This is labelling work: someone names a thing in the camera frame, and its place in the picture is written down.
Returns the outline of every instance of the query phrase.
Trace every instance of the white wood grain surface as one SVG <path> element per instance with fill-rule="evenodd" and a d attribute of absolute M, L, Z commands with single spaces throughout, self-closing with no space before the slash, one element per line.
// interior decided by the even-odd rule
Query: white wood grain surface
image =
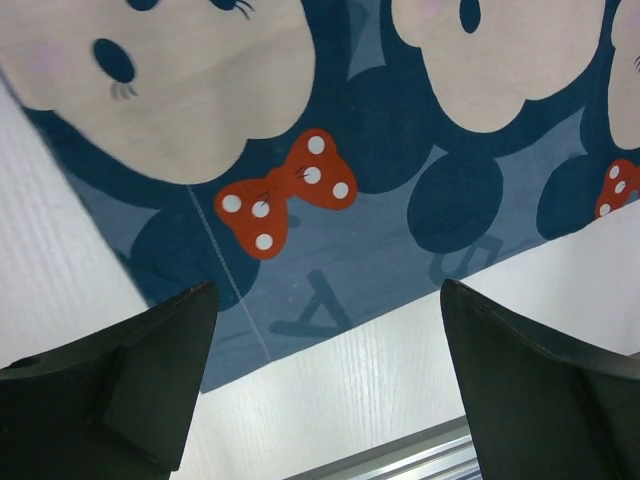
<path fill-rule="evenodd" d="M 0 92 L 0 365 L 145 307 Z M 640 351 L 640 202 L 468 281 L 520 313 Z M 280 480 L 463 413 L 437 294 L 201 396 L 185 480 Z"/>

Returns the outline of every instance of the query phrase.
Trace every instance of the cartoon eye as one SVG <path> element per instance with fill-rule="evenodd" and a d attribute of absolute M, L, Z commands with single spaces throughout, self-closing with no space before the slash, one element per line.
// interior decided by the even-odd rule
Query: cartoon eye
<path fill-rule="evenodd" d="M 146 12 L 155 7 L 160 0 L 127 0 L 127 3 L 134 10 Z"/>
<path fill-rule="evenodd" d="M 129 100 L 129 94 L 138 96 L 130 85 L 136 76 L 135 67 L 120 45 L 106 38 L 99 38 L 93 42 L 93 56 L 102 71 L 114 80 L 111 85 L 111 96 L 114 99 L 122 97 Z"/>
<path fill-rule="evenodd" d="M 249 12 L 256 11 L 247 0 L 209 0 L 209 1 L 213 3 L 216 7 L 218 7 L 220 10 L 226 10 L 228 12 L 231 10 L 240 10 L 247 20 L 250 20 Z"/>
<path fill-rule="evenodd" d="M 460 23 L 467 33 L 475 32 L 480 26 L 480 0 L 460 0 Z"/>

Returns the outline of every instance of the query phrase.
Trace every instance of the stitched seam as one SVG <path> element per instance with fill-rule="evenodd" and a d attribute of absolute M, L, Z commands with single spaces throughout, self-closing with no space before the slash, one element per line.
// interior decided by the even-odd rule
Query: stitched seam
<path fill-rule="evenodd" d="M 213 230 L 211 230 L 211 226 L 209 225 L 209 222 L 207 221 L 207 217 L 205 216 L 204 211 L 202 210 L 202 207 L 200 206 L 200 202 L 196 198 L 195 193 L 193 193 L 193 190 L 191 189 L 191 186 L 187 185 L 187 191 L 189 192 L 189 197 L 191 198 L 191 202 L 193 203 L 194 207 L 196 208 L 196 211 L 198 212 L 198 216 L 200 217 L 200 221 L 202 222 L 202 225 L 204 226 L 204 229 L 207 232 L 207 236 L 209 237 L 209 240 L 211 241 L 211 245 L 213 245 L 213 249 L 216 251 L 216 255 L 218 256 L 218 260 L 220 261 L 220 264 L 222 265 L 222 268 L 224 269 L 224 273 L 227 276 L 227 278 L 229 279 L 229 283 L 231 284 L 231 288 L 233 288 L 233 291 L 235 292 L 236 296 L 238 297 L 238 303 L 240 304 L 240 306 L 244 310 L 244 313 L 246 314 L 247 319 L 249 320 L 249 324 L 251 325 L 251 328 L 253 329 L 253 332 L 258 337 L 258 341 L 260 342 L 260 346 L 264 350 L 264 354 L 267 357 L 267 360 L 269 361 L 269 363 L 271 363 L 271 362 L 273 362 L 273 359 L 271 358 L 271 355 L 269 354 L 269 350 L 267 349 L 267 344 L 265 343 L 264 339 L 262 338 L 262 335 L 260 335 L 260 331 L 258 330 L 258 327 L 256 326 L 256 322 L 254 321 L 253 317 L 251 316 L 251 313 L 249 312 L 249 308 L 247 308 L 247 304 L 244 301 L 244 299 L 242 298 L 242 294 L 240 293 L 240 289 L 238 288 L 238 285 L 236 284 L 235 280 L 233 279 L 233 276 L 231 275 L 231 270 L 229 269 L 229 265 L 227 265 L 227 262 L 224 259 L 224 256 L 222 255 L 222 250 L 220 250 L 220 245 L 218 245 L 218 241 L 216 240 L 216 237 L 213 235 Z"/>

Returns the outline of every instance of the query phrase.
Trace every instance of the black plastic part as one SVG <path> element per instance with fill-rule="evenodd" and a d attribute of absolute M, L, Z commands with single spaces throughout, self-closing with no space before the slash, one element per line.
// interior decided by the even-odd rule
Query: black plastic part
<path fill-rule="evenodd" d="M 459 282 L 446 281 L 440 299 L 485 480 L 640 479 L 638 360 Z"/>
<path fill-rule="evenodd" d="M 211 283 L 0 370 L 3 480 L 168 479 L 218 312 Z"/>

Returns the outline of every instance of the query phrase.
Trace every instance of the red bow with white polka dots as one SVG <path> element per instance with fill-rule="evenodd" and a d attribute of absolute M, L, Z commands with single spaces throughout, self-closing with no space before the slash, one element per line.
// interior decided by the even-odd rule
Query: red bow with white polka dots
<path fill-rule="evenodd" d="M 640 168 L 629 160 L 619 158 L 607 170 L 602 193 L 596 204 L 596 218 L 617 210 L 629 201 L 640 188 Z"/>
<path fill-rule="evenodd" d="M 268 260 L 287 240 L 289 197 L 343 210 L 353 204 L 357 191 L 355 176 L 338 154 L 331 135 L 312 129 L 298 137 L 284 165 L 265 178 L 223 188 L 216 195 L 214 208 L 249 255 Z"/>

